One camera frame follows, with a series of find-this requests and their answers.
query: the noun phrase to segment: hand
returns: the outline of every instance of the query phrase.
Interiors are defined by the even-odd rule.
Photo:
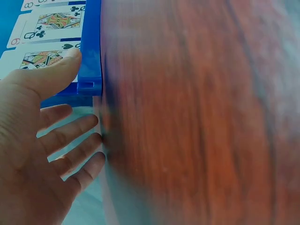
[[[63,157],[47,157],[98,124],[87,116],[36,138],[37,132],[67,117],[72,108],[40,110],[40,103],[65,89],[76,77],[79,50],[59,63],[36,70],[15,70],[0,81],[0,224],[61,224],[75,197],[99,174],[105,157],[96,153],[79,172],[73,171],[101,144],[92,134]]]

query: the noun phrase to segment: blue card tray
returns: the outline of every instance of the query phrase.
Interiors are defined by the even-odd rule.
[[[7,49],[10,34],[21,12],[23,0],[3,1],[4,4],[0,20],[0,56]],[[102,95],[102,73],[100,53],[100,15],[101,0],[73,1],[68,5],[86,4],[84,24],[81,38],[60,39],[58,41],[81,40],[82,65],[78,73],[77,82],[71,83],[56,96],[44,101],[41,107],[58,104],[77,106],[92,106],[92,97]]]

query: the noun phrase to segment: card face illustration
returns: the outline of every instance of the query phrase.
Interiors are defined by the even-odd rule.
[[[24,55],[20,69],[39,69],[53,65],[63,59],[67,50],[30,52]]]
[[[85,5],[43,8],[33,11],[21,42],[81,38]]]
[[[40,15],[35,31],[80,27],[82,13],[65,12]]]
[[[39,69],[62,60],[70,48],[80,48],[80,41],[20,45],[15,50],[5,51],[0,59],[0,79],[15,69]]]

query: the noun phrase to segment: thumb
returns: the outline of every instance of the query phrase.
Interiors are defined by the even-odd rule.
[[[2,80],[2,83],[16,84],[32,90],[43,101],[64,90],[76,78],[81,59],[80,51],[72,48],[58,63],[41,69],[14,70]]]

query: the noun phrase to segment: wooden surface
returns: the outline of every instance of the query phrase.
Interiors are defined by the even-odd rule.
[[[103,0],[120,225],[300,224],[300,2]]]

